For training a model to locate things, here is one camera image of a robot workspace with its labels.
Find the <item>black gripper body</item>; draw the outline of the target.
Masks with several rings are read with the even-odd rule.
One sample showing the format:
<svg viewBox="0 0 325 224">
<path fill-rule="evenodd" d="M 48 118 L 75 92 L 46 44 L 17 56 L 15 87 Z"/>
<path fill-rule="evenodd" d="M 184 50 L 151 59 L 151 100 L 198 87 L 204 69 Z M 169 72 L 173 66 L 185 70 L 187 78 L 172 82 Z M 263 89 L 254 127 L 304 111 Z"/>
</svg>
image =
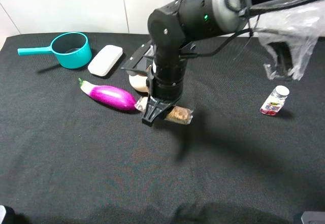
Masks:
<svg viewBox="0 0 325 224">
<path fill-rule="evenodd" d="M 170 110 L 176 106 L 183 93 L 184 69 L 176 70 L 176 77 L 169 72 L 163 72 L 168 79 L 158 77 L 153 69 L 149 69 L 147 85 L 149 87 L 148 104 L 153 109 Z"/>
</svg>

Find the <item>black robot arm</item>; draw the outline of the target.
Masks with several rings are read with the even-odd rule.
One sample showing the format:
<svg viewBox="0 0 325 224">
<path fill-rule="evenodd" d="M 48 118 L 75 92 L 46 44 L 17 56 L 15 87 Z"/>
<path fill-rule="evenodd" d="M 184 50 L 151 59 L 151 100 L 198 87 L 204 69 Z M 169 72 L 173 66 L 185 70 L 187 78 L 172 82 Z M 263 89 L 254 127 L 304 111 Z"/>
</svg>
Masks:
<svg viewBox="0 0 325 224">
<path fill-rule="evenodd" d="M 148 18 L 153 54 L 148 56 L 148 103 L 142 117 L 146 125 L 164 119 L 183 92 L 187 61 L 195 41 L 222 35 L 253 33 L 251 17 L 295 8 L 320 0 L 174 0 L 155 9 Z"/>
</svg>

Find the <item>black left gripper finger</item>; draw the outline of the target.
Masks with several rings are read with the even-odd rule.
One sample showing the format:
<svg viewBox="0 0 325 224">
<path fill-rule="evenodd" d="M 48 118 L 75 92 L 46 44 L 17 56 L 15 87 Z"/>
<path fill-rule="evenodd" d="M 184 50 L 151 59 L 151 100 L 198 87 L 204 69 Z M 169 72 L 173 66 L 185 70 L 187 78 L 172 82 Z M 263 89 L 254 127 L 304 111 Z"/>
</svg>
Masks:
<svg viewBox="0 0 325 224">
<path fill-rule="evenodd" d="M 153 126 L 154 121 L 163 115 L 164 111 L 155 105 L 147 104 L 146 111 L 142 117 L 142 123 Z"/>
</svg>

